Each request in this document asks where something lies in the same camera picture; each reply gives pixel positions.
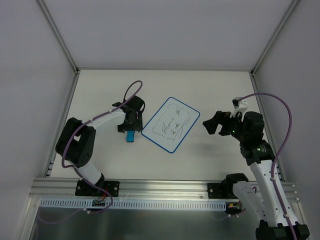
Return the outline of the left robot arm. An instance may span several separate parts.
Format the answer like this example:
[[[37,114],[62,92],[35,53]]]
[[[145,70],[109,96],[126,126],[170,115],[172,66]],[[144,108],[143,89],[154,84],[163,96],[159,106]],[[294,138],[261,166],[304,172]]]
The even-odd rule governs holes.
[[[88,181],[78,181],[75,192],[77,196],[105,197],[104,189],[112,196],[117,196],[112,193],[113,184],[105,180],[91,160],[95,139],[104,130],[117,127],[119,133],[126,134],[126,142],[134,142],[135,133],[143,129],[142,114],[146,104],[140,97],[133,96],[130,100],[116,102],[112,106],[115,110],[95,119],[68,119],[55,146],[56,153],[64,157]]]

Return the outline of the blue foam whiteboard eraser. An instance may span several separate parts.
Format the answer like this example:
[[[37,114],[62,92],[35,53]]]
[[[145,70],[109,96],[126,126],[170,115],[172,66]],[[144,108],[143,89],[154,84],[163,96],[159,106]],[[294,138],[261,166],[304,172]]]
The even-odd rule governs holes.
[[[135,131],[127,131],[126,142],[133,143],[135,141]]]

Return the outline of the blue-framed small whiteboard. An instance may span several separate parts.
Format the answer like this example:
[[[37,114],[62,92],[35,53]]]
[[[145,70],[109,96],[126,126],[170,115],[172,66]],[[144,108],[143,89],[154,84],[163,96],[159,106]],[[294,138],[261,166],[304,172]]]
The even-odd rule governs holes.
[[[166,152],[173,154],[200,115],[198,110],[171,96],[146,123],[141,134]]]

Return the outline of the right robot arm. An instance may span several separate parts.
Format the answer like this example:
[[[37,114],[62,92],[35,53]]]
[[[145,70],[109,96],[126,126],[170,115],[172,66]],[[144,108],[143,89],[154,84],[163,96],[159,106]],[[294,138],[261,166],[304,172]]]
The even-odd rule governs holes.
[[[217,190],[228,198],[238,198],[243,207],[255,215],[259,226],[255,230],[258,240],[306,240],[310,236],[306,224],[301,224],[289,205],[282,184],[275,172],[275,156],[271,146],[263,139],[265,123],[260,113],[249,111],[217,111],[204,121],[210,135],[221,125],[220,136],[232,136],[239,141],[241,155],[255,176],[261,197],[255,193],[243,173],[226,175]]]

